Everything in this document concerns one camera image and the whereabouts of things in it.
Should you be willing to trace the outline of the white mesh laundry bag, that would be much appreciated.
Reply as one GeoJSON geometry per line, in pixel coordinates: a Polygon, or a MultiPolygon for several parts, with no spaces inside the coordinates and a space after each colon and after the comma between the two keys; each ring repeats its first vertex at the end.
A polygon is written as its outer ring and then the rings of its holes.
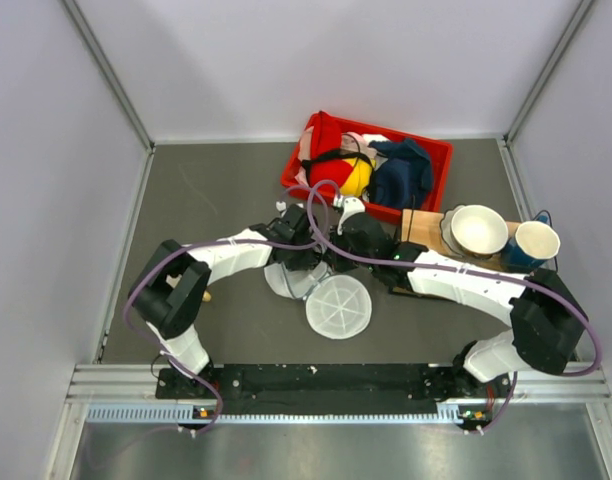
{"type": "Polygon", "coordinates": [[[363,283],[352,276],[334,274],[321,262],[309,271],[289,271],[273,264],[264,277],[278,296],[303,301],[311,329],[330,340],[347,340],[370,324],[372,299],[363,283]]]}

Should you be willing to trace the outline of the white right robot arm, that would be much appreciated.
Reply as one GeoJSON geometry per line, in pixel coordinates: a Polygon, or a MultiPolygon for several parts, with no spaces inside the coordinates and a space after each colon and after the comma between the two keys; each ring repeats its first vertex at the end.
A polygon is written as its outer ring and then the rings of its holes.
{"type": "Polygon", "coordinates": [[[497,377],[535,370],[560,376],[584,332],[587,316],[560,276],[548,269],[507,274],[463,264],[387,234],[366,213],[328,229],[325,254],[339,271],[368,268],[380,282],[483,312],[502,333],[467,344],[453,361],[453,384],[473,396],[497,377]]]}

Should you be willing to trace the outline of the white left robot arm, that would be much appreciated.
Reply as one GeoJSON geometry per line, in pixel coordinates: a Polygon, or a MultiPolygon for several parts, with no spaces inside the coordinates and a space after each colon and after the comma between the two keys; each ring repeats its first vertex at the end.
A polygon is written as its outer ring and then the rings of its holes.
{"type": "Polygon", "coordinates": [[[129,290],[122,316],[135,333],[159,347],[178,384],[191,396],[220,393],[213,382],[210,356],[194,326],[211,284],[245,270],[278,264],[309,271],[322,253],[314,230],[326,231],[330,214],[292,204],[269,223],[252,225],[214,242],[181,245],[162,242],[129,290]]]}

